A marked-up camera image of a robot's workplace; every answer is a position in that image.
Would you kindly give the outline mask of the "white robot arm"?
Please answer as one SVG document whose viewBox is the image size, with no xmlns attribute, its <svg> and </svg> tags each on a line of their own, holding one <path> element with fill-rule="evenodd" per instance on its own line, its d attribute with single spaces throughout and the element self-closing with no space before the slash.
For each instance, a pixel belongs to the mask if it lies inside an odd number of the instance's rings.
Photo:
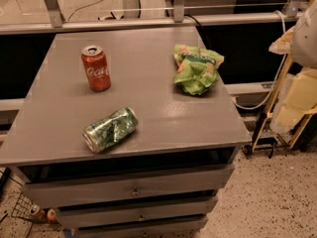
<svg viewBox="0 0 317 238">
<path fill-rule="evenodd" d="M 273 42 L 268 50 L 278 55 L 289 54 L 294 62 L 317 68 L 317 0 L 314 0 L 295 26 Z"/>
</svg>

